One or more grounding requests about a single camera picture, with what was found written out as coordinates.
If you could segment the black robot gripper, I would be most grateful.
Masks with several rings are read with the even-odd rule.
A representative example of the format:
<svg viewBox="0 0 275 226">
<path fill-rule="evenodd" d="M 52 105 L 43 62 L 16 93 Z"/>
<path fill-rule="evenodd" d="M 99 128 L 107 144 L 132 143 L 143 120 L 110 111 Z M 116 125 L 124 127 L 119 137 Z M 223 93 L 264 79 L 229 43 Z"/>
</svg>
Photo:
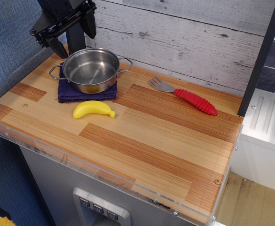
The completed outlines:
<svg viewBox="0 0 275 226">
<path fill-rule="evenodd" d="M 96 4 L 91 0 L 39 0 L 41 16 L 31 28 L 30 34 L 42 47 L 51 48 L 60 58 L 68 54 L 59 36 L 80 23 L 83 32 L 91 39 L 96 36 L 94 11 Z"/>
</svg>

